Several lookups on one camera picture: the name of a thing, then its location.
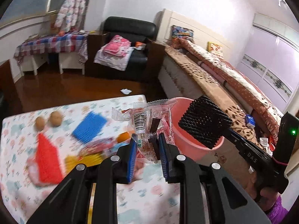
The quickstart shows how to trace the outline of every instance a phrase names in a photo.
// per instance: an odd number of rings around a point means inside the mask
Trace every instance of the silver screw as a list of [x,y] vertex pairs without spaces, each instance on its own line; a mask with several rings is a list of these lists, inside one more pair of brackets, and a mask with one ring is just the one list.
[[76,166],[76,169],[77,169],[78,171],[82,171],[82,170],[84,170],[84,168],[85,168],[84,164],[78,164],[78,165]]
[[219,164],[219,163],[217,163],[217,162],[214,162],[214,163],[212,163],[212,168],[214,168],[214,169],[220,169],[220,168],[221,168],[221,166],[220,166],[220,164]]
[[184,155],[177,155],[176,159],[179,160],[179,161],[185,161],[186,157]]
[[120,159],[120,158],[119,158],[118,155],[113,155],[113,156],[110,157],[110,160],[111,160],[111,161],[118,161],[119,159]]

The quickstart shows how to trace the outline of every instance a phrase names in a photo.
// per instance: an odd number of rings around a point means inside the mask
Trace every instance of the pink bucket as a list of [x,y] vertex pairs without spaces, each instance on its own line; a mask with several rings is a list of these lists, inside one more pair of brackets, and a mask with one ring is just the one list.
[[207,153],[215,151],[221,147],[224,141],[223,136],[217,141],[216,146],[211,150],[194,139],[180,126],[178,126],[178,122],[182,118],[183,114],[187,111],[193,99],[179,97],[176,98],[176,100],[177,103],[170,110],[171,121],[175,144],[182,151],[182,153],[189,158],[192,158],[194,161],[198,161]]

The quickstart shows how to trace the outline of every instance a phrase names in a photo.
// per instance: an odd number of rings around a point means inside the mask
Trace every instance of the patterned pillow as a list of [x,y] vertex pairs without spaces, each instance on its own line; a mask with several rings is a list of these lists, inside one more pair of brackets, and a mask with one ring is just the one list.
[[207,43],[207,51],[214,54],[218,58],[223,59],[222,46],[212,43],[212,42],[208,42]]
[[175,26],[172,25],[171,26],[171,35],[172,35],[172,39],[171,39],[171,47],[175,48],[175,49],[180,49],[181,44],[180,44],[180,40],[179,39],[187,39],[190,40],[191,42],[193,42],[193,34],[194,31],[191,29],[187,29],[187,28],[183,28],[180,26]]

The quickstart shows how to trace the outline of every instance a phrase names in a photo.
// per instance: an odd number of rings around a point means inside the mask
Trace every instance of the blue sponge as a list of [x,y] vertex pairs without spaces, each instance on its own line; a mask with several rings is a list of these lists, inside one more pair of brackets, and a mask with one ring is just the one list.
[[73,131],[73,136],[86,144],[97,136],[106,122],[101,114],[91,111]]

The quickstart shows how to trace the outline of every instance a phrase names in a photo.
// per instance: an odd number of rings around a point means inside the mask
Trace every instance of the purple sleeve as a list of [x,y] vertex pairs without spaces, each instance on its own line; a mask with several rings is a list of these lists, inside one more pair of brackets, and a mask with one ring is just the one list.
[[273,205],[271,212],[267,214],[267,216],[272,224],[279,224],[287,213],[288,211],[282,207],[281,196],[279,196],[277,201]]

